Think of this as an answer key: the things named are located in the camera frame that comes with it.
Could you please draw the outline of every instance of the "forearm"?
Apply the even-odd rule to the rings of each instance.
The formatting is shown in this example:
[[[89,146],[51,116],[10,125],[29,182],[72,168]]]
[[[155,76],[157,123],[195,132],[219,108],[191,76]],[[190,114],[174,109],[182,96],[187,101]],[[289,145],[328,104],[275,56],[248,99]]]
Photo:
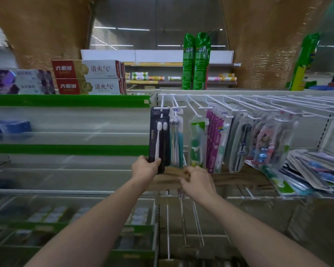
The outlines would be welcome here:
[[[129,180],[62,230],[26,267],[101,266],[144,190],[144,184]]]
[[[250,267],[327,266],[296,242],[213,196],[202,204],[223,225]]]

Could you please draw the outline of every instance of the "hand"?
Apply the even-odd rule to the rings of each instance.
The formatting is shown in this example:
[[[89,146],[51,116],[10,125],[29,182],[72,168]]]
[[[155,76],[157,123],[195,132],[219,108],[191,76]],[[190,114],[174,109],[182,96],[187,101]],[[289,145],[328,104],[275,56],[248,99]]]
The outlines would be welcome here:
[[[178,177],[183,190],[187,195],[200,205],[205,205],[210,199],[217,195],[214,181],[211,175],[199,166],[188,166],[184,173],[191,176],[190,181],[186,181],[182,177]]]
[[[158,171],[158,166],[161,164],[161,159],[149,163],[146,157],[139,156],[136,162],[132,165],[132,179],[141,181],[148,186]]]

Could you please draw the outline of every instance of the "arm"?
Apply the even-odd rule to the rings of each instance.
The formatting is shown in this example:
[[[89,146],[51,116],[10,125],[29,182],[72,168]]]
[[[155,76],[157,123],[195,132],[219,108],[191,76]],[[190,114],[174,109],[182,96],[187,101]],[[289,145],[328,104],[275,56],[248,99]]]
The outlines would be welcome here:
[[[140,156],[132,165],[132,178],[127,183],[64,228],[25,266],[101,266],[160,162],[148,163]]]
[[[186,170],[191,179],[187,182],[179,178],[183,190],[223,225],[250,267],[328,266],[296,242],[225,201],[215,192],[206,170]]]

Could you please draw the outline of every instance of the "red and white toothpaste box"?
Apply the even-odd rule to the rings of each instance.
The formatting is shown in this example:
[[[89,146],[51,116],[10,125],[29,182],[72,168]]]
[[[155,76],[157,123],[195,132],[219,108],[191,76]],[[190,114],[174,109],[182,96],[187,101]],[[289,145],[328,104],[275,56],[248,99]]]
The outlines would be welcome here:
[[[123,95],[125,79],[56,79],[61,95]]]
[[[54,60],[52,66],[56,79],[108,79],[124,75],[121,62],[116,60]]]

